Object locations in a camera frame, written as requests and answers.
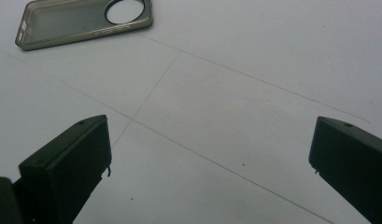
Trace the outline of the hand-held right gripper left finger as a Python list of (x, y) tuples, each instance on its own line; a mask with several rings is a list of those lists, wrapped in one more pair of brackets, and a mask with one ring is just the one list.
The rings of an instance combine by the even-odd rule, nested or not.
[(72, 224), (112, 161), (107, 117), (81, 120), (20, 165), (37, 224)]

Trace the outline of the translucent grey phone case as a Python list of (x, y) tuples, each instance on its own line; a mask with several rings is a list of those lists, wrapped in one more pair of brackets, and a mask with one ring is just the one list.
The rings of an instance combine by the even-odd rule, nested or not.
[(15, 44), (23, 51), (50, 48), (142, 29), (153, 23), (150, 0), (128, 22), (113, 22), (108, 11), (120, 0), (35, 0), (23, 11)]

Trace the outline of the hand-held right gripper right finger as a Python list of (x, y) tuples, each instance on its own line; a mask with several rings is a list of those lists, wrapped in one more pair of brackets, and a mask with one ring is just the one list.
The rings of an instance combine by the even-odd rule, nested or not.
[(347, 122), (317, 118), (309, 163), (372, 224), (382, 224), (382, 139)]

